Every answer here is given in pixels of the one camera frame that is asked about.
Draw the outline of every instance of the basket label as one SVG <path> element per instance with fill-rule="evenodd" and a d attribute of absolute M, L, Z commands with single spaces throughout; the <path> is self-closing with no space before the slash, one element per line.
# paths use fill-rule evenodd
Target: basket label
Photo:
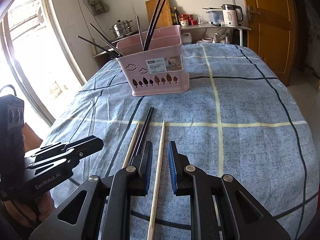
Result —
<path fill-rule="evenodd" d="M 150 74 L 167 71 L 163 57 L 147 59 L 146 63 Z"/>
<path fill-rule="evenodd" d="M 174 57 L 160 57 L 146 60 L 150 74 L 168 71 L 178 71 L 183 69 L 182 55 Z"/>

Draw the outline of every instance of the kettle handle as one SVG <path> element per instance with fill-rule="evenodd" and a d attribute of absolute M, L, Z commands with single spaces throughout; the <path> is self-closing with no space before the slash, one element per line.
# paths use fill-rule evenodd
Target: kettle handle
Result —
<path fill-rule="evenodd" d="M 238 20 L 238 22 L 241 22 L 243 20 L 243 12 L 242 12 L 242 8 L 239 5 L 234 5 L 235 9 L 239 9 L 240 11 L 240 15 L 241 15 L 241 19 Z"/>

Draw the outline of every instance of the blue tablecloth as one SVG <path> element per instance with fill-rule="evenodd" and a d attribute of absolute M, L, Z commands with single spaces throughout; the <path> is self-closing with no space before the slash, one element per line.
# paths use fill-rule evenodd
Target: blue tablecloth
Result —
<path fill-rule="evenodd" d="M 309 127 L 297 104 L 268 66 L 235 45 L 183 47 L 190 89 L 181 94 L 133 97 L 116 60 L 108 62 L 53 124 L 43 145 L 95 135 L 104 147 L 81 160 L 73 180 L 113 175 L 124 161 L 136 123 L 155 110 L 147 140 L 153 142 L 149 194 L 132 197 L 131 239 L 146 239 L 162 121 L 165 129 L 154 239 L 190 239 L 188 197 L 173 195 L 167 143 L 208 174 L 232 174 L 289 232 L 301 234 L 316 212 L 319 170 Z M 56 205 L 76 185 L 52 190 Z"/>

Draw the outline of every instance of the door handle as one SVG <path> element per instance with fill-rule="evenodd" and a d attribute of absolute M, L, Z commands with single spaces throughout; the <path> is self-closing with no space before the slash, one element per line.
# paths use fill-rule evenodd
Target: door handle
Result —
<path fill-rule="evenodd" d="M 248 5 L 248 20 L 249 22 L 253 22 L 254 21 L 254 17 L 253 17 L 253 14 L 260 14 L 260 12 L 256 12 L 253 10 L 253 7 L 251 5 Z"/>

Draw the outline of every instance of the glass cup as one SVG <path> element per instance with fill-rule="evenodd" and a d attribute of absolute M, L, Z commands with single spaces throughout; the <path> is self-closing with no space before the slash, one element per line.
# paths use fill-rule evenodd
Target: glass cup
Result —
<path fill-rule="evenodd" d="M 203 15 L 197 15 L 198 24 L 204 23 L 203 21 Z"/>

